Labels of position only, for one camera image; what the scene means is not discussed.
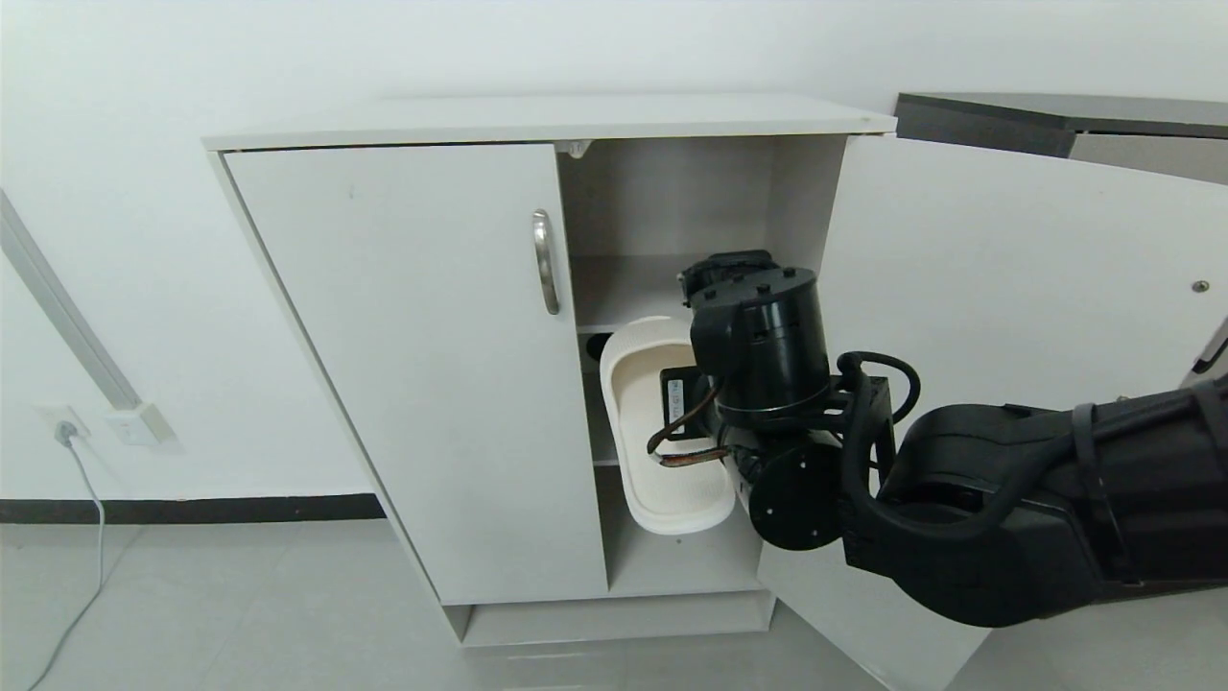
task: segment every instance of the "robotic arm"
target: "robotic arm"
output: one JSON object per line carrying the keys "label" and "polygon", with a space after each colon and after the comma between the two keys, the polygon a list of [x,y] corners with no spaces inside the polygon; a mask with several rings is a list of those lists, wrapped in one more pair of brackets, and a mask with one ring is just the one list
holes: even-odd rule
{"label": "robotic arm", "polygon": [[[1009,626],[1090,603],[1228,585],[1228,378],[1072,411],[957,405],[893,426],[920,398],[906,363],[828,367],[817,279],[768,252],[679,276],[696,368],[684,423],[742,479],[755,530],[786,550],[842,539],[849,566],[963,623]],[[892,410],[877,363],[910,382]],[[869,492],[869,473],[880,490]]]}

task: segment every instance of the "electrical outlet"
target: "electrical outlet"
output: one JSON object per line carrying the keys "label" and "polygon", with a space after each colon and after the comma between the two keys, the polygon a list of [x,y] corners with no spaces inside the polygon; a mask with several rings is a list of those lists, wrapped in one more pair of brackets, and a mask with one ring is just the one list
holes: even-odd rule
{"label": "electrical outlet", "polygon": [[90,430],[81,422],[76,412],[68,404],[47,404],[42,406],[34,406],[34,412],[38,417],[43,419],[47,427],[54,433],[55,427],[60,422],[70,422],[77,428],[77,437],[85,438],[90,437]]}
{"label": "electrical outlet", "polygon": [[157,447],[174,437],[171,426],[154,404],[141,404],[130,411],[112,411],[103,415],[102,420],[129,447]]}

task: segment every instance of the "white wall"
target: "white wall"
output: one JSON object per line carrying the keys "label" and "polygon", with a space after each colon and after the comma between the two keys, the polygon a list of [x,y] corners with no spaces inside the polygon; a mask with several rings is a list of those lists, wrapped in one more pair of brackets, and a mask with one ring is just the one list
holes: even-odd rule
{"label": "white wall", "polygon": [[361,492],[198,137],[414,93],[901,90],[1228,99],[1228,4],[4,2],[2,184],[182,449],[115,444],[106,404],[2,263],[0,496],[81,497],[29,411],[74,405],[104,497]]}

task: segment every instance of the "open cabinet door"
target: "open cabinet door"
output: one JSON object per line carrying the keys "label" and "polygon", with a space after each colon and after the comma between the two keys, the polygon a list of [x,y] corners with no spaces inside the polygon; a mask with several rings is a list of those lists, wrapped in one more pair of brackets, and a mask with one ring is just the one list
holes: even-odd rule
{"label": "open cabinet door", "polygon": [[[910,421],[950,404],[1070,409],[1163,392],[1228,313],[1228,187],[853,136],[819,297],[833,362],[877,351],[920,372]],[[901,401],[907,383],[892,377]],[[766,546],[759,579],[892,689],[943,689],[989,633],[846,567],[839,544]]]}

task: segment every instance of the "metal handle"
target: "metal handle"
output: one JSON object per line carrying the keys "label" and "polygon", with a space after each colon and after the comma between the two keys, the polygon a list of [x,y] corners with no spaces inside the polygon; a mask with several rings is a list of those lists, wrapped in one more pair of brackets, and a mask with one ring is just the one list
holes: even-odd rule
{"label": "metal handle", "polygon": [[538,277],[545,311],[559,313],[559,291],[554,287],[554,260],[550,255],[550,216],[542,209],[533,211],[533,249],[538,255]]}

